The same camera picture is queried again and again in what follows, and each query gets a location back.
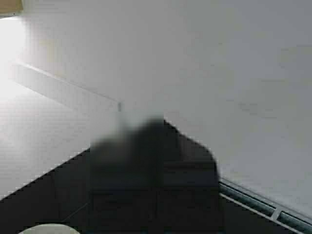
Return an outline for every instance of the vent grille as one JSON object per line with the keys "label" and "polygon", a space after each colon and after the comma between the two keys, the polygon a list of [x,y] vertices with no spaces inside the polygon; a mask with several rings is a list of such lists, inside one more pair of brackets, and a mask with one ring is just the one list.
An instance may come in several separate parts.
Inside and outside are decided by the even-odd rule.
{"label": "vent grille", "polygon": [[286,212],[281,212],[277,221],[294,228],[304,234],[312,234],[312,224],[307,223],[299,218],[296,218]]}
{"label": "vent grille", "polygon": [[271,217],[275,211],[275,207],[264,203],[254,197],[251,197],[235,188],[232,188],[222,182],[220,182],[220,192],[225,196],[238,201],[241,204],[244,204],[268,217]]}

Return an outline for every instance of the air vent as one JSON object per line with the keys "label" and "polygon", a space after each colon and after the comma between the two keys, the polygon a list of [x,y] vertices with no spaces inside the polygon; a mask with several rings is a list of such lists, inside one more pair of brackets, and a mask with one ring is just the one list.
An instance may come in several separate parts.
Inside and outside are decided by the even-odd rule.
{"label": "air vent", "polygon": [[281,212],[277,221],[294,228],[304,234],[312,234],[312,224],[307,223],[299,218],[296,218],[288,213]]}
{"label": "air vent", "polygon": [[238,201],[241,204],[244,204],[268,217],[271,217],[274,213],[275,207],[266,204],[254,197],[251,197],[235,188],[232,188],[229,185],[226,185],[220,182],[220,192],[225,196]]}

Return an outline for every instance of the dark floor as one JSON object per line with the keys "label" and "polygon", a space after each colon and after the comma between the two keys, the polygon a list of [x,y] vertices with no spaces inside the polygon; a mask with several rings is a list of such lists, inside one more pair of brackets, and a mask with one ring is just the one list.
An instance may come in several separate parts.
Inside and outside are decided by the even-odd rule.
{"label": "dark floor", "polygon": [[[63,223],[87,233],[89,153],[78,155],[1,200],[1,233],[18,234],[43,223]],[[225,198],[221,200],[226,234],[293,234]]]}

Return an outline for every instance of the white wall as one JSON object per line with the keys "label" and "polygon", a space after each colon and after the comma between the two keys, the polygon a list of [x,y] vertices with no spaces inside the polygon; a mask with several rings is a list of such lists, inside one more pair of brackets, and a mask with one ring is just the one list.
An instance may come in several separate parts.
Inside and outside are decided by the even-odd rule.
{"label": "white wall", "polygon": [[[312,217],[311,1],[26,0],[24,8],[18,59],[124,100],[133,118],[164,112],[212,150],[224,177]],[[58,101],[82,108],[73,95]]]}

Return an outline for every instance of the desk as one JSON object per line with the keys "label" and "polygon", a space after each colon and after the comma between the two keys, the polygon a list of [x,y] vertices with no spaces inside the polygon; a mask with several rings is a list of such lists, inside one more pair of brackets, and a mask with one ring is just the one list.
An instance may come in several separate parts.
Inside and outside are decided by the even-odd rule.
{"label": "desk", "polygon": [[90,147],[88,119],[0,81],[0,199]]}

